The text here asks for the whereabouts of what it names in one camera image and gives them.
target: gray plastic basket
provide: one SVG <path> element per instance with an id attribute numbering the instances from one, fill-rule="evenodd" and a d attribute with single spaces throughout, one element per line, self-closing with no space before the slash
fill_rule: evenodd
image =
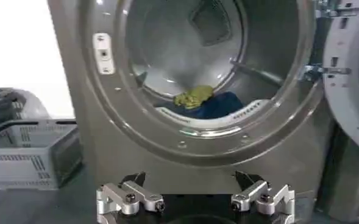
<path id="1" fill-rule="evenodd" d="M 58 189 L 81 161 L 75 121 L 0 125 L 0 189 Z"/>
<path id="2" fill-rule="evenodd" d="M 0 124 L 14 119 L 21 119 L 25 99 L 12 89 L 0 89 Z"/>

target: screw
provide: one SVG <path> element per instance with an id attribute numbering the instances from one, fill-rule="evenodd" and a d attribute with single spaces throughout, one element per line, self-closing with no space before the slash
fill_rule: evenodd
<path id="1" fill-rule="evenodd" d="M 125 200 L 126 202 L 130 203 L 132 201 L 134 201 L 136 199 L 136 195 L 135 194 L 127 194 L 125 196 Z"/>
<path id="2" fill-rule="evenodd" d="M 242 137 L 241 137 L 241 142 L 242 142 L 242 143 L 247 143 L 248 140 L 249 140 L 249 138 L 250 138 L 250 136 L 248 136 L 247 134 L 244 134 L 244 135 L 242 135 Z"/>
<path id="3" fill-rule="evenodd" d="M 234 201 L 234 202 L 232 202 L 232 204 L 230 205 L 230 207 L 231 207 L 232 210 L 234 210 L 234 211 L 240 211 L 241 205 L 240 205 L 237 201 Z"/>
<path id="4" fill-rule="evenodd" d="M 185 142 L 185 141 L 180 141 L 180 142 L 178 143 L 178 148 L 180 148 L 180 149 L 185 149 L 185 148 L 187 148 L 186 142 Z"/>
<path id="5" fill-rule="evenodd" d="M 263 202 L 270 202 L 271 201 L 271 196 L 268 194 L 262 194 L 260 196 L 260 200 Z"/>
<path id="6" fill-rule="evenodd" d="M 155 208 L 156 208 L 156 210 L 157 210 L 158 212 L 162 212 L 162 211 L 165 210 L 166 205 L 165 205 L 164 202 L 158 201 L 158 202 L 156 202 Z"/>

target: stainless steel drum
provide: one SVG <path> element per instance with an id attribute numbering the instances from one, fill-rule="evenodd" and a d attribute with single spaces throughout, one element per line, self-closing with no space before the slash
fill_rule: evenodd
<path id="1" fill-rule="evenodd" d="M 307 221 L 333 130 L 319 78 L 345 71 L 342 51 L 323 54 L 336 38 L 323 16 L 351 2 L 50 0 L 96 183 L 143 171 L 161 194 L 230 194 L 239 170 L 291 184 Z M 244 106 L 215 119 L 159 106 L 198 85 Z"/>

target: gray machine body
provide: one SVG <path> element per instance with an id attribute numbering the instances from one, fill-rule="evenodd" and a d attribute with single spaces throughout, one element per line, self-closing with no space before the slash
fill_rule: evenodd
<path id="1" fill-rule="evenodd" d="M 359 146 L 343 132 L 335 136 L 319 191 L 317 210 L 340 221 L 359 222 Z"/>
<path id="2" fill-rule="evenodd" d="M 142 58 L 132 58 L 134 51 L 127 46 L 132 41 L 126 38 L 129 10 L 133 3 L 147 1 L 48 2 L 97 186 L 146 172 L 144 187 L 159 194 L 234 194 L 240 191 L 232 176 L 238 170 L 290 184 L 296 192 L 296 220 L 309 220 L 335 130 L 323 83 L 305 70 L 322 63 L 330 29 L 328 19 L 316 18 L 316 1 L 234 1 L 244 9 L 239 10 L 241 50 L 232 72 L 214 87 L 234 92 L 243 102 L 251 96 L 269 103 L 241 122 L 212 130 L 184 127 L 162 116 L 149 103 L 167 98 L 151 91 L 160 86 L 146 80 L 141 88 L 135 79 L 138 74 L 129 63 Z M 159 30 L 161 41 L 155 44 L 168 40 L 166 31 Z M 232 32 L 222 41 L 234 40 L 237 30 Z M 96 33 L 111 37 L 114 66 L 108 74 L 96 65 Z M 156 65 L 164 64 L 164 58 L 154 59 Z"/>

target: blue cloth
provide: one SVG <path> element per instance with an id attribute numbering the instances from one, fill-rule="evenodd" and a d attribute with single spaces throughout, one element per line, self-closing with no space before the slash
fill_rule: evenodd
<path id="1" fill-rule="evenodd" d="M 165 107 L 179 115 L 195 119 L 215 119 L 242 109 L 243 104 L 234 93 L 226 92 L 212 96 L 202 103 L 200 107 L 190 110 L 184 106 L 176 106 L 173 102 L 164 103 L 159 107 Z"/>

